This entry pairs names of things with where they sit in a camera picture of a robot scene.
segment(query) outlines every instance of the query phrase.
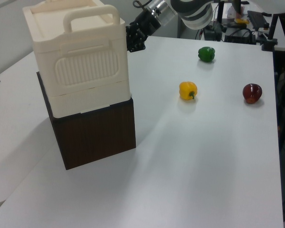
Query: white table top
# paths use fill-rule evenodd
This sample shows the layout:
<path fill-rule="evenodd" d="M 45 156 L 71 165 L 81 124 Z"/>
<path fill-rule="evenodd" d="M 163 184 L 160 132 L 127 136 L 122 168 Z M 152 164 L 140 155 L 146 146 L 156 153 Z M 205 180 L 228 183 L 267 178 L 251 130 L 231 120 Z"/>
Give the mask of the white table top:
<path fill-rule="evenodd" d="M 217 3 L 212 3 L 212 8 L 214 9 L 217 5 L 218 5 Z M 231 7 L 231 3 L 224 4 L 223 18 L 227 18 L 227 12 L 230 7 Z M 248 10 L 256 11 L 256 12 L 263 12 L 263 10 L 260 7 L 258 7 L 256 4 L 254 4 L 253 2 L 249 2 L 249 4 L 244 5 L 244 7 L 245 9 L 244 9 L 243 19 L 247 19 Z M 218 8 L 216 9 L 216 15 L 215 15 L 216 18 L 217 18 L 217 15 L 218 15 Z M 269 24 L 271 24 L 272 17 L 264 17 L 264 18 Z M 251 23 L 247 25 L 247 28 L 250 29 L 251 31 L 254 31 Z M 276 24 L 275 32 L 274 32 L 274 38 L 277 39 L 278 41 L 278 44 L 275 45 L 275 51 L 285 51 L 285 35 L 283 32 L 280 18 L 277 20 L 277 24 Z"/>
<path fill-rule="evenodd" d="M 203 46 L 213 63 L 198 60 Z M 282 228 L 272 53 L 150 37 L 128 58 L 137 148 L 66 171 L 55 143 L 0 207 L 0 227 Z M 195 101 L 179 98 L 182 81 Z M 243 100 L 248 83 L 262 86 L 257 104 Z"/>
<path fill-rule="evenodd" d="M 0 205 L 56 142 L 33 53 L 0 74 Z"/>

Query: black cable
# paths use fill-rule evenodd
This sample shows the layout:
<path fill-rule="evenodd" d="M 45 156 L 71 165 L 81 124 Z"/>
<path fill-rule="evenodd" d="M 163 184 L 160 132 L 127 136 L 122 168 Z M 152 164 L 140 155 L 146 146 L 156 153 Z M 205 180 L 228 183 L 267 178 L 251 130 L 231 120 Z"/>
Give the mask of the black cable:
<path fill-rule="evenodd" d="M 230 41 L 231 37 L 232 37 L 234 34 L 236 34 L 237 32 L 239 32 L 239 31 L 241 31 L 241 30 L 247 30 L 247 31 L 250 33 L 250 39 L 251 39 L 251 36 L 252 36 L 251 30 L 248 29 L 248 28 L 240 28 L 240 29 L 234 31 L 233 33 L 231 33 L 231 34 L 229 35 L 228 41 Z"/>
<path fill-rule="evenodd" d="M 152 0 L 149 0 L 149 1 L 147 1 L 147 3 L 145 3 L 145 4 L 141 4 L 138 0 L 135 0 L 135 1 L 133 1 L 133 6 L 135 7 L 135 8 L 142 8 L 142 7 L 145 7 L 146 5 L 148 5 L 150 2 L 152 2 Z"/>
<path fill-rule="evenodd" d="M 197 31 L 197 33 L 196 33 L 196 35 L 195 35 L 195 39 L 196 39 L 196 37 L 198 37 L 198 33 L 199 33 L 199 30 Z"/>
<path fill-rule="evenodd" d="M 252 33 L 254 33 L 255 31 L 250 31 L 249 32 L 249 40 L 248 40 L 248 43 L 250 44 L 250 42 L 252 41 Z"/>
<path fill-rule="evenodd" d="M 213 26 L 214 26 L 214 21 L 215 21 L 215 14 L 216 14 L 216 12 L 217 12 L 217 7 L 218 7 L 219 5 L 217 5 L 216 6 L 216 8 L 214 8 L 214 10 L 213 10 L 213 12 L 214 12 L 214 17 L 213 17 Z"/>
<path fill-rule="evenodd" d="M 215 40 L 216 40 L 216 37 L 217 37 L 217 32 L 216 32 L 214 26 L 213 26 L 213 31 L 214 31 L 214 37 L 213 37 L 213 40 L 212 40 L 212 41 L 215 41 Z"/>
<path fill-rule="evenodd" d="M 261 32 L 261 31 L 251 31 L 251 33 L 255 33 L 255 32 L 260 32 L 260 33 L 263 33 L 263 32 Z"/>

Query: white plastic container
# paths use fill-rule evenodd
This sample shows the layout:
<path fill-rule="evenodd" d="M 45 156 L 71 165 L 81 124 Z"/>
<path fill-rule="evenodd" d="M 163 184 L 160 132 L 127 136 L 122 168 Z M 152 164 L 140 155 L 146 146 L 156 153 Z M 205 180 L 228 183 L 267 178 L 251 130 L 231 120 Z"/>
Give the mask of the white plastic container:
<path fill-rule="evenodd" d="M 23 9 L 53 116 L 131 98 L 125 22 L 99 0 L 47 0 Z"/>

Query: yellow bell pepper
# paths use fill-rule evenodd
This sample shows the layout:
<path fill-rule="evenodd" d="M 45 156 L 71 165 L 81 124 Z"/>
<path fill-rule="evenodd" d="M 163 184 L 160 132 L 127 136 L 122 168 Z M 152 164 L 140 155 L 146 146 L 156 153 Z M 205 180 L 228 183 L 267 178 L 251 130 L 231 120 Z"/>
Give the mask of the yellow bell pepper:
<path fill-rule="evenodd" d="M 198 88 L 193 82 L 180 83 L 180 97 L 184 100 L 194 99 L 194 96 L 198 94 Z"/>
<path fill-rule="evenodd" d="M 249 20 L 247 20 L 247 19 L 236 18 L 236 19 L 234 19 L 234 21 L 235 21 L 237 24 L 249 24 Z"/>

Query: bell pepper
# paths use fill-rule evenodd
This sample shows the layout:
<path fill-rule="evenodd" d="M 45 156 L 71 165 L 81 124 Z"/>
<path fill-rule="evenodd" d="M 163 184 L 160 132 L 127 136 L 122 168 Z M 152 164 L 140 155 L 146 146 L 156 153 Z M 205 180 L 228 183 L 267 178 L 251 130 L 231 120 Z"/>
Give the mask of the bell pepper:
<path fill-rule="evenodd" d="M 198 94 L 198 88 L 193 82 L 180 83 L 180 97 L 184 100 L 191 100 Z"/>
<path fill-rule="evenodd" d="M 214 59 L 215 50 L 212 47 L 202 47 L 199 50 L 199 58 L 204 62 L 211 62 Z"/>

